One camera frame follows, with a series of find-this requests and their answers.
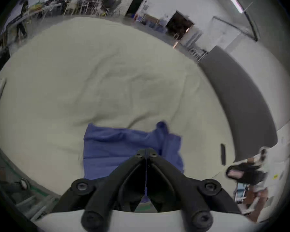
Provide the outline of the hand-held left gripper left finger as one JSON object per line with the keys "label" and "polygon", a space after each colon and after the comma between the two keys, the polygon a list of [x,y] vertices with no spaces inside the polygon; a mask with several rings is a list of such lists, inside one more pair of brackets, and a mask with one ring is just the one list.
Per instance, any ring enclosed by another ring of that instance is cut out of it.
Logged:
{"label": "hand-held left gripper left finger", "polygon": [[146,159],[147,149],[141,149],[107,177],[75,180],[60,197],[53,208],[53,213],[84,209],[81,217],[83,228],[86,231],[106,231],[121,186]]}

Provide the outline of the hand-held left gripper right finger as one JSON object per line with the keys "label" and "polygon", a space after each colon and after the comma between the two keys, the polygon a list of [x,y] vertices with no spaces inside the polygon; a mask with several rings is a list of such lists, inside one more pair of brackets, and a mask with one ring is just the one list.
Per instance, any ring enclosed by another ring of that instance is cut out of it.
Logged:
{"label": "hand-held left gripper right finger", "polygon": [[210,211],[241,215],[236,203],[217,180],[188,178],[153,149],[147,149],[147,163],[171,187],[184,221],[192,231],[208,231],[212,227],[214,219]]}

